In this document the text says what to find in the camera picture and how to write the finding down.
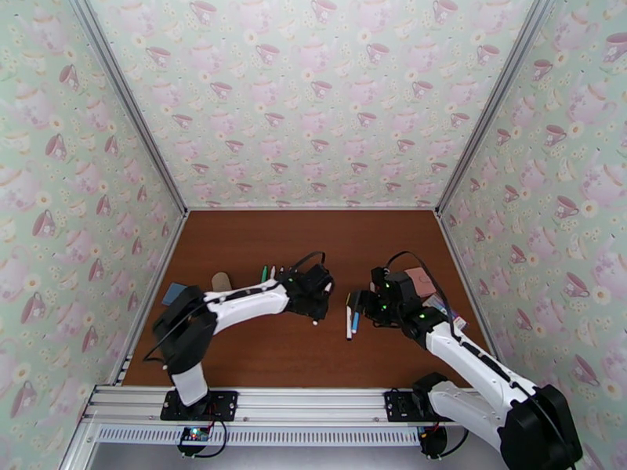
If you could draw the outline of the thin aluminium rail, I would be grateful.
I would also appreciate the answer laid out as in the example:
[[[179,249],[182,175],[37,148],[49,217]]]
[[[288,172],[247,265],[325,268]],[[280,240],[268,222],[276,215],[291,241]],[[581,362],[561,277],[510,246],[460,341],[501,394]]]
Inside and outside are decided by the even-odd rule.
[[[436,212],[436,207],[379,207],[379,206],[317,206],[293,205],[279,207],[271,206],[246,206],[246,207],[209,207],[187,206],[188,212]]]

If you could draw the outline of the blue wallet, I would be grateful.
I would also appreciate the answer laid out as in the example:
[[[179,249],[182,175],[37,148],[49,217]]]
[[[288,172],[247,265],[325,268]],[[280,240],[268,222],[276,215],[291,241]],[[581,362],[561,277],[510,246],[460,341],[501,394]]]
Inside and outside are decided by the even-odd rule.
[[[185,284],[175,282],[171,283],[161,300],[161,304],[164,306],[170,306],[187,288],[188,286]]]

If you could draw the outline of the aluminium frame post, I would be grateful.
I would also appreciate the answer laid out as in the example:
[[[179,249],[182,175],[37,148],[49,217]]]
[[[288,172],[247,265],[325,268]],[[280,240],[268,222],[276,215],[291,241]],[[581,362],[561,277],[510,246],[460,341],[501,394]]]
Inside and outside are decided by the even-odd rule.
[[[535,38],[542,29],[547,16],[551,13],[556,0],[533,0],[527,12],[521,29],[510,49],[503,64],[503,68],[495,81],[484,108],[473,127],[471,134],[460,154],[446,187],[443,190],[434,214],[437,219],[442,219],[444,210],[450,204],[454,192],[457,190],[462,177],[470,165],[473,156],[478,151],[484,137],[488,134],[494,122],[500,106],[505,101],[511,86],[522,67],[524,57],[529,53]]]
[[[68,2],[89,41],[96,59],[103,68],[107,80],[120,101],[125,116],[129,119],[135,133],[138,135],[139,142],[148,153],[153,166],[157,169],[164,188],[169,193],[181,215],[184,217],[188,216],[189,208],[158,149],[142,114],[140,105],[137,103],[136,97],[125,78],[125,74],[111,47],[111,42],[107,39],[91,2],[89,0],[68,0]]]

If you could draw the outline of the clear highlighter pack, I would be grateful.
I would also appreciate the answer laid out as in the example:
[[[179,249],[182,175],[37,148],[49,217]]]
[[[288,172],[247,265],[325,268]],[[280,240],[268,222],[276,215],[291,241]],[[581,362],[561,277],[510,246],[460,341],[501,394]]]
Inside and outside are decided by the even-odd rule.
[[[464,331],[467,327],[467,321],[462,318],[457,312],[449,307],[448,309],[444,305],[443,299],[438,294],[433,294],[429,296],[423,303],[425,307],[432,307],[440,311],[441,314],[444,315],[444,318],[447,320],[448,315],[451,315],[453,324],[458,331]]]

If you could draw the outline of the aluminium side rail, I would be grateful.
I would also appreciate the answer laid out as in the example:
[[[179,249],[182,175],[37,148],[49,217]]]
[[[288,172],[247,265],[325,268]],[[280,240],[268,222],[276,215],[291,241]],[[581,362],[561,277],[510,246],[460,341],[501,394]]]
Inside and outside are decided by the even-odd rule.
[[[152,307],[159,296],[160,286],[165,279],[167,268],[172,261],[176,246],[184,231],[184,227],[189,216],[190,211],[186,209],[179,217],[176,218],[175,225],[173,226],[172,232],[166,242],[165,250],[160,258],[158,267],[153,278],[151,278],[149,285],[147,286],[147,292],[141,302],[139,314],[129,328],[129,333],[124,341],[121,354],[114,361],[113,369],[107,377],[106,382],[103,385],[94,385],[89,391],[88,396],[84,398],[84,402],[79,408],[79,415],[74,433],[58,470],[87,470],[90,466],[90,462],[97,448],[97,424],[93,422],[94,417],[86,413],[87,407],[89,406],[92,395],[99,389],[104,389],[106,391],[122,390],[121,384],[128,373],[132,358],[138,356],[136,349],[140,341],[141,334],[146,326]]]
[[[495,340],[480,315],[461,255],[448,225],[442,219],[438,225],[488,348],[482,349],[453,324],[435,326],[426,339],[428,351],[472,388],[467,391],[451,381],[435,384],[428,393],[433,409],[497,450],[509,470],[568,470],[578,456],[567,441],[568,425],[560,422],[570,415],[567,403],[555,387],[539,387],[492,355]]]

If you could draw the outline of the wide aluminium base rail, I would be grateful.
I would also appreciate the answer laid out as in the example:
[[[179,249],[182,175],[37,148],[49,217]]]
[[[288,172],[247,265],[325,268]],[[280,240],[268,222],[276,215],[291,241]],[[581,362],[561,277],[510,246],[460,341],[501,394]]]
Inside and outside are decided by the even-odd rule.
[[[160,425],[168,386],[98,385],[86,404],[83,421]],[[389,422],[384,388],[240,387],[230,425],[262,427],[373,427]]]

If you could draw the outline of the small controller circuit board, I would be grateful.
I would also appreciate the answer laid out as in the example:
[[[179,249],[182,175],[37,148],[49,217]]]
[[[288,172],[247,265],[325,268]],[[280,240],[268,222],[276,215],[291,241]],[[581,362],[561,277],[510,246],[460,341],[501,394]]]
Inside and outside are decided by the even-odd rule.
[[[419,445],[423,455],[429,459],[438,459],[446,450],[448,434],[439,424],[418,427]]]
[[[182,457],[208,458],[202,451],[208,446],[211,427],[185,427],[177,444]]]

